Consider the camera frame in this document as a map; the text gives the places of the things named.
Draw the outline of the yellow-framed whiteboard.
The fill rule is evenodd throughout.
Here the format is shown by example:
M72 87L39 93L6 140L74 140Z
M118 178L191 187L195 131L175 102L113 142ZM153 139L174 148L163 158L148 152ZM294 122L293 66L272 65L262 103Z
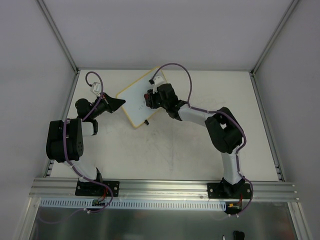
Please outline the yellow-framed whiteboard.
M142 75L136 81L117 93L116 98L125 100L121 106L131 125L136 129L148 121L160 109L151 109L146 106L144 95L149 89L153 89L149 80L152 79L158 67L155 67Z

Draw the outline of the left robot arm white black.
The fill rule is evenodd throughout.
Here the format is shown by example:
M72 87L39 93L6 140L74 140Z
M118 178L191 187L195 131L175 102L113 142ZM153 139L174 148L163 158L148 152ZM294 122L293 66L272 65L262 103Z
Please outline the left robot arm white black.
M103 180L98 168L81 157L84 153L83 137L95 136L98 133L96 118L104 112L112 114L125 102L124 99L112 98L105 92L93 103L81 98L75 103L77 118L65 121L55 120L49 123L46 142L47 157L67 165L78 176L76 196L117 197L119 195L120 183Z

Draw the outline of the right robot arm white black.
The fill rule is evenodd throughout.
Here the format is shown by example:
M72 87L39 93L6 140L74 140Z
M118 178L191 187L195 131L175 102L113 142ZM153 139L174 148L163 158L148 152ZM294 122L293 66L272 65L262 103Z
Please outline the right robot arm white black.
M153 88L144 94L147 107L163 108L172 119L191 122L207 129L213 146L221 153L224 170L222 180L214 189L215 194L229 199L239 195L245 184L238 157L244 132L231 111L227 107L217 111L190 107L186 101L178 99L170 83L149 82Z

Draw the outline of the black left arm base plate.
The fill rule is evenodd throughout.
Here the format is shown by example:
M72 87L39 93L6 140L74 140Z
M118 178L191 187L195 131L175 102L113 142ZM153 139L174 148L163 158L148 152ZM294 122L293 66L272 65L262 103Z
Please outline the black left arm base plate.
M107 185L113 193L114 197L118 197L120 190L120 182L114 180L104 180L103 183ZM101 197L106 190L105 187L92 182L77 181L75 195L81 197Z

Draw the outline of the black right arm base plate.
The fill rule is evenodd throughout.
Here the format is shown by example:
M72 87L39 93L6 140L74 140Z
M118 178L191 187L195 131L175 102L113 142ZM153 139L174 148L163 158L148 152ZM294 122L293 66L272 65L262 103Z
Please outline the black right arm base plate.
M231 185L227 182L210 182L207 185L209 199L245 199L249 200L253 190L249 183L240 182Z

